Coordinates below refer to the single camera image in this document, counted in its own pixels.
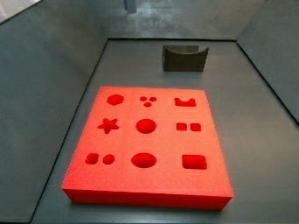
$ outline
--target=red shape sorter board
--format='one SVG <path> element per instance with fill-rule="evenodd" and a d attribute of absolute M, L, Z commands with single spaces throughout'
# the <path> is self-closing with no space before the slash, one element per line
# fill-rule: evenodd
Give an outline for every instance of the red shape sorter board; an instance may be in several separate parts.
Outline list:
<path fill-rule="evenodd" d="M 62 189 L 74 202 L 222 209 L 234 193 L 206 92 L 102 87 Z"/>

